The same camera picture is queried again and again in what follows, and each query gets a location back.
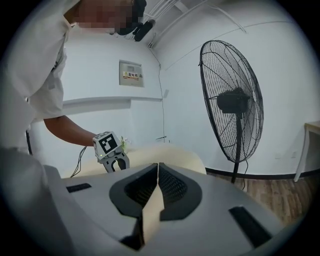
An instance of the man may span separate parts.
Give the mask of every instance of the man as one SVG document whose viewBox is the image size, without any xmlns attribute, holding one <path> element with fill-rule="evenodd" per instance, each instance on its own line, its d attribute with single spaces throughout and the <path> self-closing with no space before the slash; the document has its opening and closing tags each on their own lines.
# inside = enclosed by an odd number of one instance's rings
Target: man
<svg viewBox="0 0 320 256">
<path fill-rule="evenodd" d="M 19 61 L 8 63 L 6 76 L 19 94 L 28 98 L 47 129 L 66 142 L 93 146 L 96 134 L 82 129 L 63 114 L 62 71 L 64 44 L 75 23 L 86 29 L 132 31 L 143 17 L 145 0 L 63 0 L 63 13 L 42 18 L 29 31 Z"/>
</svg>

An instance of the sign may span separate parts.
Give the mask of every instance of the sign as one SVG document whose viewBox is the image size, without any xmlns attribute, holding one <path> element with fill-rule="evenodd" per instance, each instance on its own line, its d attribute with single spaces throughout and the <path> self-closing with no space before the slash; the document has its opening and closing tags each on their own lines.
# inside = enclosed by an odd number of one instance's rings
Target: sign
<svg viewBox="0 0 320 256">
<path fill-rule="evenodd" d="M 131 80 L 139 80 L 139 75 L 138 73 L 132 73 L 132 72 L 127 72 L 123 71 L 123 78 L 124 79 L 131 79 Z"/>
</svg>

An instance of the wire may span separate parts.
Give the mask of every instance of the wire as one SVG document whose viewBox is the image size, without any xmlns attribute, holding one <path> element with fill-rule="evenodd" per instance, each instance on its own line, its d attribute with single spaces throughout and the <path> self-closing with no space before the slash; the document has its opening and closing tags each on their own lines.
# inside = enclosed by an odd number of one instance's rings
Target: wire
<svg viewBox="0 0 320 256">
<path fill-rule="evenodd" d="M 152 53 L 152 55 L 155 57 L 155 59 L 158 61 L 159 63 L 159 76 L 158 76 L 158 79 L 159 79 L 159 84 L 160 84 L 160 90 L 161 90 L 161 98 L 162 98 L 162 115 L 163 115 L 163 143 L 166 142 L 166 135 L 165 135 L 165 108 L 164 108 L 164 94 L 163 94 L 163 91 L 162 91 L 162 85 L 161 85 L 161 80 L 160 80 L 160 71 L 161 71 L 161 64 L 160 64 L 160 61 L 157 59 L 157 57 L 155 56 L 155 54 L 153 53 L 153 51 L 148 48 L 149 51 Z"/>
<path fill-rule="evenodd" d="M 79 158 L 78 158 L 78 164 L 76 165 L 75 169 L 74 169 L 74 172 L 73 174 L 71 175 L 70 178 L 73 178 L 74 176 L 76 176 L 78 173 L 81 172 L 81 158 L 82 156 L 84 155 L 84 152 L 86 150 L 87 146 L 85 146 L 81 151 L 80 151 L 80 154 L 79 154 Z"/>
<path fill-rule="evenodd" d="M 248 160 L 245 160 L 245 161 L 246 161 L 246 169 L 245 169 L 244 175 L 246 175 L 246 173 L 247 173 L 247 171 L 248 171 L 248 167 L 249 167 Z M 246 187 L 245 178 L 243 178 L 243 183 L 244 183 L 244 185 L 243 185 L 242 190 L 244 190 L 245 187 Z"/>
</svg>

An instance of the black fan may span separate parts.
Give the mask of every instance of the black fan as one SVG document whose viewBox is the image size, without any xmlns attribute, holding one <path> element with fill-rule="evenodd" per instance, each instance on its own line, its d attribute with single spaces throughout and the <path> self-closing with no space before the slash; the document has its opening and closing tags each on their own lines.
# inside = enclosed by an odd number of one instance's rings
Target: black fan
<svg viewBox="0 0 320 256">
<path fill-rule="evenodd" d="M 206 109 L 219 145 L 239 163 L 255 152 L 264 123 L 264 105 L 258 80 L 246 58 L 231 44 L 206 42 L 200 53 L 201 82 Z"/>
</svg>

